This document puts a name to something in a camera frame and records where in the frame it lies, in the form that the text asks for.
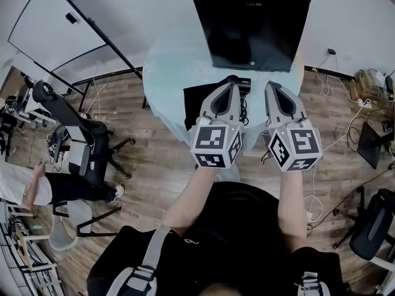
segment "white sneaker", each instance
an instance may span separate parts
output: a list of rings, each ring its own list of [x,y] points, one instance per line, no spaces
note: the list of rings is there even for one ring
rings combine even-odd
[[[125,188],[122,184],[118,184],[117,186],[115,186],[114,190],[115,190],[115,197],[110,203],[115,202],[115,200],[123,196],[123,193],[125,192]]]

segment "desk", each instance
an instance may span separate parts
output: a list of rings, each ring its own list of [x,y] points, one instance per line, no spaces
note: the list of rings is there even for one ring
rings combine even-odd
[[[246,97],[249,124],[244,129],[243,150],[251,150],[266,129],[265,87],[269,80],[280,83],[296,95],[301,90],[304,65],[297,54],[291,71],[257,72],[212,66],[202,28],[195,25],[163,34],[150,48],[143,70],[144,93],[155,116],[180,141],[190,145],[183,89],[216,83],[229,75],[251,79]]]

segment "person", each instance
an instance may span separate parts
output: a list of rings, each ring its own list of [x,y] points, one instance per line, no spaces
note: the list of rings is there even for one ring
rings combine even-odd
[[[309,247],[301,171],[282,174],[279,200],[216,174],[197,168],[164,215],[156,295],[347,295],[339,256]],[[91,269],[89,296],[141,266],[154,232],[124,226]]]
[[[68,200],[113,202],[122,196],[124,187],[104,184],[94,186],[81,176],[46,173],[45,163],[34,170],[0,161],[0,197],[32,210],[33,205],[48,205]]]

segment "forearm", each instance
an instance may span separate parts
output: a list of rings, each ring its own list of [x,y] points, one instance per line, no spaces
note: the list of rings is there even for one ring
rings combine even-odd
[[[286,172],[281,177],[278,224],[292,252],[307,245],[307,214],[301,171]]]
[[[202,212],[216,174],[217,170],[213,168],[197,168],[184,191],[165,214],[162,224],[182,235]]]
[[[33,179],[30,182],[27,193],[23,196],[22,206],[28,210],[31,210],[33,208],[33,204],[34,204],[36,196],[37,196],[37,189],[38,189],[38,181],[39,180],[40,180],[39,176],[33,175]]]

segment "black pants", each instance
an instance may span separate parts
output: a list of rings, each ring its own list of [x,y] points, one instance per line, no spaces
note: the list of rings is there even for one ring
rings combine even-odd
[[[103,200],[111,202],[115,198],[115,190],[106,184],[94,186],[81,176],[65,173],[46,173],[51,189],[51,204],[67,200]]]

